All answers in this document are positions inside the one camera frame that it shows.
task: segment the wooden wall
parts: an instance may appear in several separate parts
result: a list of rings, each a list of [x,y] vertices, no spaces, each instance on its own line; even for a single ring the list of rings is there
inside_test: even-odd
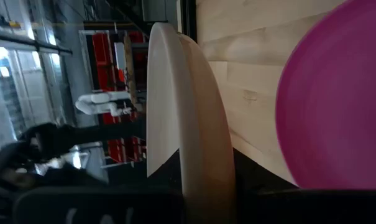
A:
[[[232,145],[293,182],[275,129],[283,66],[300,39],[344,0],[196,0],[198,43],[216,76]]]

